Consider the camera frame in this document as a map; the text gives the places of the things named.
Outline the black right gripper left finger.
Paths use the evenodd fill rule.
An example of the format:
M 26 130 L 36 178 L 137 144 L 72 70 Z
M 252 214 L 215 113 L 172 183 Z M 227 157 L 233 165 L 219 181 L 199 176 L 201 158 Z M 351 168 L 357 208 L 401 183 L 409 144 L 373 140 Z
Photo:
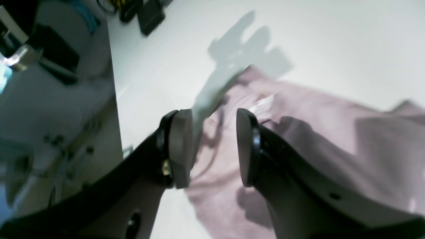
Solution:
M 164 191 L 190 184 L 192 131 L 192 110 L 169 112 L 110 173 L 48 209 L 7 221 L 1 238 L 149 239 Z

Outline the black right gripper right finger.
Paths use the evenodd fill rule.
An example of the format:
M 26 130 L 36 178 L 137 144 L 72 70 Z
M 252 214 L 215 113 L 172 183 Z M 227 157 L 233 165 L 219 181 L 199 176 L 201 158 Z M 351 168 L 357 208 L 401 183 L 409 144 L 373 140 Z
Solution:
M 334 182 L 284 139 L 239 108 L 240 176 L 266 200 L 278 239 L 423 239 L 424 217 Z

